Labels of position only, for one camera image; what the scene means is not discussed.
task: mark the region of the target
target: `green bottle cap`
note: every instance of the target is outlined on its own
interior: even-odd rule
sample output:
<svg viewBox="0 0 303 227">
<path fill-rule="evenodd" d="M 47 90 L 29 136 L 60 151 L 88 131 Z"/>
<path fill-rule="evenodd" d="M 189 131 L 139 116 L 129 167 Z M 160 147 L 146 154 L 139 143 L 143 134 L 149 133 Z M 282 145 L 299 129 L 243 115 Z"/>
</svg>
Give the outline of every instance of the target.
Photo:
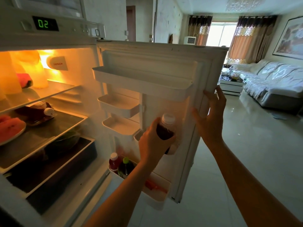
<svg viewBox="0 0 303 227">
<path fill-rule="evenodd" d="M 129 159 L 128 159 L 128 157 L 125 157 L 125 158 L 123 159 L 123 163 L 124 163 L 124 164 L 129 163 Z"/>
</svg>

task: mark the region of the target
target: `bottle with green cap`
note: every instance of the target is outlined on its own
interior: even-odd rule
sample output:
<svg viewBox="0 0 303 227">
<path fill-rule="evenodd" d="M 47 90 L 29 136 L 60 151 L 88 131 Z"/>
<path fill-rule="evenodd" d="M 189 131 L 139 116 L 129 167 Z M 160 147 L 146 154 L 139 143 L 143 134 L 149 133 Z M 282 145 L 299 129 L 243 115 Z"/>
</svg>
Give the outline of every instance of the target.
<svg viewBox="0 0 303 227">
<path fill-rule="evenodd" d="M 128 157 L 123 159 L 123 162 L 118 167 L 118 175 L 122 178 L 126 178 L 134 169 L 134 164 Z"/>
</svg>

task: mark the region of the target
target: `refrigerator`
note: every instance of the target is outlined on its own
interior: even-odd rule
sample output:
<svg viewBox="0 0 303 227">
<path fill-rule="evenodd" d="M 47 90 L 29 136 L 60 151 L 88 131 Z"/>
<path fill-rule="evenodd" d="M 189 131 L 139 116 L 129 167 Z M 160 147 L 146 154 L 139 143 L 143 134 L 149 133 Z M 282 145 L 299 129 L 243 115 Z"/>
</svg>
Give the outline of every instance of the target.
<svg viewBox="0 0 303 227">
<path fill-rule="evenodd" d="M 52 22 L 51 30 L 39 29 L 37 18 Z M 138 163 L 141 135 L 164 113 L 176 118 L 177 141 L 150 179 L 168 193 L 144 187 L 141 196 L 157 210 L 168 199 L 181 202 L 200 141 L 191 109 L 207 115 L 203 90 L 214 91 L 228 48 L 109 41 L 100 24 L 13 7 L 1 9 L 0 25 L 0 51 L 38 50 L 48 79 L 47 88 L 6 95 L 0 115 L 40 100 L 57 115 L 0 146 L 2 221 L 81 226 L 111 180 L 123 181 L 109 170 L 111 153 Z M 28 159 L 74 128 L 81 137 L 69 152 L 29 167 Z"/>
</svg>

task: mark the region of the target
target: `patterned curtain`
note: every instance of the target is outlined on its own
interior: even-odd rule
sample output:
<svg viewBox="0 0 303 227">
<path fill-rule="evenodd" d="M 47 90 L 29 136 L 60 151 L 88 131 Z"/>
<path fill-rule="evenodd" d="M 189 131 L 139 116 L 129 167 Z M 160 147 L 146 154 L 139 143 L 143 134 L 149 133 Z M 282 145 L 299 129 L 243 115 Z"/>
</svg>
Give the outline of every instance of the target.
<svg viewBox="0 0 303 227">
<path fill-rule="evenodd" d="M 196 45 L 206 45 L 212 16 L 190 16 L 188 36 L 196 37 Z"/>
<path fill-rule="evenodd" d="M 277 16 L 239 18 L 227 64 L 257 63 L 267 52 Z"/>
</svg>

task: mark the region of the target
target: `tile floor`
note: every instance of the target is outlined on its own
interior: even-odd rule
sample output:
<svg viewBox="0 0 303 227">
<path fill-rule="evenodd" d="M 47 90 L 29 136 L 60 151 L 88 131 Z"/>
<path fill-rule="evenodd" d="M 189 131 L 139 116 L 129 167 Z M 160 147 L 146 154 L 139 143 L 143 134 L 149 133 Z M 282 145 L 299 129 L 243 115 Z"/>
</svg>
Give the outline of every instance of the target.
<svg viewBox="0 0 303 227">
<path fill-rule="evenodd" d="M 223 138 L 252 174 L 303 221 L 303 121 L 274 119 L 250 96 L 226 95 Z M 117 185 L 113 181 L 104 200 Z M 214 157 L 200 141 L 180 204 L 138 201 L 129 227 L 246 226 Z"/>
</svg>

